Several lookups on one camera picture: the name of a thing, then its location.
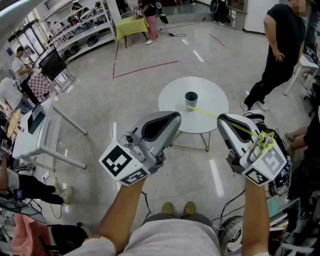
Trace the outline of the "person's left tan shoe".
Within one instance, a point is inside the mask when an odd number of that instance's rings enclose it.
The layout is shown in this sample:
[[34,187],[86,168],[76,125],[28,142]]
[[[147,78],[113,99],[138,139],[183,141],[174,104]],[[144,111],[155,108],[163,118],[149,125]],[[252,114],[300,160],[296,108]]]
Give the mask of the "person's left tan shoe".
[[174,205],[171,202],[164,203],[162,206],[161,212],[163,214],[167,214],[169,216],[174,217],[175,216]]

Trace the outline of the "yellow-green straw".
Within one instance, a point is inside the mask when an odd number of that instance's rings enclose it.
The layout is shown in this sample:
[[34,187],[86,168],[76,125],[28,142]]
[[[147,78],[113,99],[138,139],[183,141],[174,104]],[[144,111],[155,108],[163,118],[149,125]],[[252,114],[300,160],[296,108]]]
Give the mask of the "yellow-green straw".
[[[198,111],[200,113],[203,113],[203,114],[206,114],[208,116],[211,116],[213,118],[216,118],[218,119],[217,116],[211,114],[211,113],[208,113],[206,111],[203,111],[203,110],[200,110],[198,108],[195,108],[195,107],[192,107],[190,105],[187,106],[188,109],[191,109],[191,110],[194,110],[194,111]],[[257,144],[260,145],[260,146],[263,146],[263,149],[265,152],[268,152],[270,150],[270,148],[272,147],[275,147],[277,144],[276,144],[276,141],[274,140],[274,132],[271,132],[271,133],[265,133],[264,131],[262,131],[261,135],[258,135],[258,134],[255,134],[235,123],[232,123],[232,122],[229,122],[233,127],[245,132],[245,133],[248,133],[250,134],[251,136],[255,136],[258,138],[258,141],[257,141]],[[267,144],[267,137],[269,137],[271,143]]]

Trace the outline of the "grey cabinet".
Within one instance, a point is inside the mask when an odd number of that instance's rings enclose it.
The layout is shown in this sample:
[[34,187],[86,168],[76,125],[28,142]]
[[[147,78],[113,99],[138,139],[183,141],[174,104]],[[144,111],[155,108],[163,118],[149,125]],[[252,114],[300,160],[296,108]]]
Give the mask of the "grey cabinet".
[[230,20],[230,27],[236,31],[242,31],[245,24],[245,17],[248,9],[248,0],[226,0],[228,9],[227,18]]

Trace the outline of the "white desk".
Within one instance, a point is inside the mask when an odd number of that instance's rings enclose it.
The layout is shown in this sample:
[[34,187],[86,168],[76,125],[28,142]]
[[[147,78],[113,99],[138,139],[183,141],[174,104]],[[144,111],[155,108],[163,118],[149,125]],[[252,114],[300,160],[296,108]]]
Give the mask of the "white desk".
[[285,96],[288,95],[289,91],[291,90],[292,86],[295,84],[298,76],[303,71],[303,69],[312,69],[313,70],[311,78],[307,78],[303,84],[305,89],[307,89],[307,90],[311,89],[312,82],[313,82],[315,76],[317,75],[318,71],[320,70],[320,67],[309,56],[306,56],[305,54],[303,54],[300,57],[299,62],[297,63],[297,65],[293,69],[293,75],[289,81],[289,84],[288,84],[286,90],[284,91]]
[[67,121],[83,135],[87,135],[88,132],[60,110],[53,97],[42,102],[41,105],[44,110],[44,119],[32,134],[28,131],[28,119],[32,113],[28,112],[21,118],[20,125],[24,131],[20,130],[17,133],[12,153],[13,158],[24,160],[51,172],[55,171],[54,160],[85,169],[86,164],[57,152],[57,142],[62,120]]

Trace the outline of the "teal cup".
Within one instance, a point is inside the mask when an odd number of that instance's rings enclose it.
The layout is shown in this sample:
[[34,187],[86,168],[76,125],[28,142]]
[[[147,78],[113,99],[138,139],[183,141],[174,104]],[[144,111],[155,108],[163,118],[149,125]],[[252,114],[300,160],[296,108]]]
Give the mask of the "teal cup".
[[197,105],[198,94],[194,91],[189,91],[184,96],[186,111],[192,112]]

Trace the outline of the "black monitor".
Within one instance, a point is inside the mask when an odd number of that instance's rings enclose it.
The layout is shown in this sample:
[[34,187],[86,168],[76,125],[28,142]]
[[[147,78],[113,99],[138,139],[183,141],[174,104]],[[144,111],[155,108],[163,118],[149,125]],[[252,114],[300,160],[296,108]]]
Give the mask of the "black monitor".
[[39,63],[39,67],[51,81],[53,81],[63,70],[67,68],[65,61],[60,57],[58,51],[53,49]]

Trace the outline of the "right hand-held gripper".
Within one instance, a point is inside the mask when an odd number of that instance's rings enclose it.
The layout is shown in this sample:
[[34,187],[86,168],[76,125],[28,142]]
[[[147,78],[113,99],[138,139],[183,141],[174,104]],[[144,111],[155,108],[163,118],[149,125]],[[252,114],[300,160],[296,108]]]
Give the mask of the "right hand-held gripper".
[[257,126],[247,117],[234,113],[222,113],[218,116],[218,130],[227,148],[231,150],[226,160],[232,171],[259,187],[273,181],[287,163],[277,142],[276,146],[265,152],[263,146],[257,144],[257,137],[234,125],[260,135]]

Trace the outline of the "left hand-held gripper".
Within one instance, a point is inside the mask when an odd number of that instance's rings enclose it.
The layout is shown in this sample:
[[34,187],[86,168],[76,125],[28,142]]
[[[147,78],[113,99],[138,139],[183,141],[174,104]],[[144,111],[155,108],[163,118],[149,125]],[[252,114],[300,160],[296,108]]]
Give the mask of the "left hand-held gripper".
[[133,131],[112,140],[98,160],[118,183],[131,186],[164,166],[163,150],[175,137],[182,122],[177,111],[158,111],[138,120]]

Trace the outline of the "white shelving unit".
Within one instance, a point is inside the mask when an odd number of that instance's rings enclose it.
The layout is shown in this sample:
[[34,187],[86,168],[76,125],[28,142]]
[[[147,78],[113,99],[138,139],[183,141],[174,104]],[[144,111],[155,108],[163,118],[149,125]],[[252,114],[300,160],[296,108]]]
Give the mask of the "white shelving unit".
[[81,3],[81,8],[72,11],[62,21],[68,26],[56,32],[48,41],[43,59],[52,50],[69,62],[99,46],[116,41],[116,28],[108,0],[93,0],[94,5]]

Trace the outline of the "round white table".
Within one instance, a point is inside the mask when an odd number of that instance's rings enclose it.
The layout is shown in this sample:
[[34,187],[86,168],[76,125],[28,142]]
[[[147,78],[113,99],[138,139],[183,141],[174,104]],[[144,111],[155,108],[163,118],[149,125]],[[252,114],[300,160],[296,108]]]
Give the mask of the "round white table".
[[215,116],[229,112],[229,102],[224,91],[210,80],[187,76],[178,78],[167,84],[158,98],[160,111],[175,111],[181,115],[181,124],[173,140],[182,134],[200,135],[204,144],[203,150],[208,152],[210,141],[205,141],[204,134],[211,138],[211,132],[217,128],[217,119],[199,111],[187,111],[185,94],[195,92],[198,95],[197,109]]

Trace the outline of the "checked cloth table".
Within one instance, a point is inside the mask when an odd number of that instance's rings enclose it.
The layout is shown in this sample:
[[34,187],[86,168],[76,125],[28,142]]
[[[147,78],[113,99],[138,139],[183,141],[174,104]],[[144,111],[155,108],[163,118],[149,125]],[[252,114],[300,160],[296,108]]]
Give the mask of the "checked cloth table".
[[39,102],[52,95],[52,84],[41,72],[33,72],[27,84]]

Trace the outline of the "person's right tan shoe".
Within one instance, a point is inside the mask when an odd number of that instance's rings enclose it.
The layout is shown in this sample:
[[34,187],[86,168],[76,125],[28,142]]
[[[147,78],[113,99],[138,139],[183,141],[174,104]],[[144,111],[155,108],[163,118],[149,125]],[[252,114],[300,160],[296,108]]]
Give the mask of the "person's right tan shoe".
[[186,203],[183,213],[182,213],[182,218],[187,219],[191,215],[196,213],[196,205],[193,201],[189,201]]

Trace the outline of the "person's right forearm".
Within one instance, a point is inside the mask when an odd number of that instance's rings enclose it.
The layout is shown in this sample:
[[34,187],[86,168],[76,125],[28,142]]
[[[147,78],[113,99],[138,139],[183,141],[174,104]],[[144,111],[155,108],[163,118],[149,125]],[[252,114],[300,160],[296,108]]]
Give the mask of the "person's right forearm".
[[265,189],[245,180],[242,256],[270,256],[270,217]]

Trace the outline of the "pink cloth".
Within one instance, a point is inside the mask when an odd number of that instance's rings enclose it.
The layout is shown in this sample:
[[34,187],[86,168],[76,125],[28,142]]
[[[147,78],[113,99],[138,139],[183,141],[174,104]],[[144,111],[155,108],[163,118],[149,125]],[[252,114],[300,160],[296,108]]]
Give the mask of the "pink cloth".
[[10,242],[11,248],[19,256],[47,256],[38,236],[42,236],[45,244],[50,244],[47,225],[29,216],[14,214],[15,231]]

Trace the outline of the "person's tan shoe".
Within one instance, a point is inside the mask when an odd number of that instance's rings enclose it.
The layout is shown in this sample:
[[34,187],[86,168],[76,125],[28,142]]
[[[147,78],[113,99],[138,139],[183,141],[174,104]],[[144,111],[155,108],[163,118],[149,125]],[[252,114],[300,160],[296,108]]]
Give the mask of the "person's tan shoe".
[[161,212],[163,214],[167,214],[169,216],[174,217],[175,216],[174,205],[171,202],[164,203],[162,206]]
[[191,215],[196,213],[196,205],[193,201],[189,201],[186,203],[183,213],[182,213],[182,218],[187,219]]

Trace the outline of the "person's left forearm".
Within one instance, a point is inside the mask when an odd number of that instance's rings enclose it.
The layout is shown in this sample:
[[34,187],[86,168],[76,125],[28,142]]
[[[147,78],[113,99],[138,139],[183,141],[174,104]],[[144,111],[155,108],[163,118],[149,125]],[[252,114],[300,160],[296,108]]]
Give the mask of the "person's left forearm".
[[130,186],[122,185],[98,227],[97,235],[111,241],[117,253],[128,242],[145,181],[143,178]]

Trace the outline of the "person's olive trousers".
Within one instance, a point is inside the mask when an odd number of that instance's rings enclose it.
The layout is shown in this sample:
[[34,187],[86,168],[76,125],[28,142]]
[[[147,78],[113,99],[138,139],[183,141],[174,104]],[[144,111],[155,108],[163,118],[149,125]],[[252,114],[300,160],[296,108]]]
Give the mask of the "person's olive trousers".
[[193,214],[183,215],[182,217],[175,217],[174,215],[161,212],[148,217],[145,223],[151,222],[151,221],[168,220],[168,219],[195,221],[195,222],[205,224],[209,227],[213,227],[213,224],[209,220],[209,218],[207,218],[206,216],[200,213],[193,213]]

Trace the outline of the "dark teal box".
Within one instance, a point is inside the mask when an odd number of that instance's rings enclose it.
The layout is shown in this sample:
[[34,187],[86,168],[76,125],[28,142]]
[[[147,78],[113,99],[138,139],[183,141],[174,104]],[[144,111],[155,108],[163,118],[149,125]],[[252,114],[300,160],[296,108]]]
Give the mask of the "dark teal box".
[[45,118],[45,111],[43,106],[40,103],[37,103],[31,111],[31,115],[27,120],[28,132],[33,134],[37,127],[41,124]]

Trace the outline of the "yellow-green cloth table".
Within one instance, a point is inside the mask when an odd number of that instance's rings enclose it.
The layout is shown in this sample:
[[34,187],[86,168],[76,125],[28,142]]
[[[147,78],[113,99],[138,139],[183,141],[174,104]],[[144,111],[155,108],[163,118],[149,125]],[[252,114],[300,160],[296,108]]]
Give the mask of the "yellow-green cloth table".
[[136,19],[135,16],[123,18],[116,24],[116,40],[123,42],[127,48],[127,36],[142,33],[148,41],[146,32],[148,32],[149,25],[147,20],[143,18]]

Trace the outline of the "round wooden board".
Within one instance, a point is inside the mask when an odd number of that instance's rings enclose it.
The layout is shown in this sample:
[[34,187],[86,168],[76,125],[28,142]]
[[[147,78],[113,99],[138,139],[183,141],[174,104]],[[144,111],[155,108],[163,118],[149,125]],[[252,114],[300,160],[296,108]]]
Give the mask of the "round wooden board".
[[21,123],[21,115],[21,109],[18,108],[15,113],[11,115],[9,121],[6,122],[5,132],[9,139],[13,140],[16,138]]

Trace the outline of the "person's white shirt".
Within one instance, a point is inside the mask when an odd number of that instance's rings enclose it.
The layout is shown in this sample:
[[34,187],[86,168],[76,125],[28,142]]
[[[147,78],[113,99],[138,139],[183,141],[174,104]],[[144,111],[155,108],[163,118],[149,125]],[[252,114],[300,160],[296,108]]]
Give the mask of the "person's white shirt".
[[86,240],[65,256],[220,256],[213,229],[184,219],[164,219],[145,223],[129,238],[122,252],[102,236]]

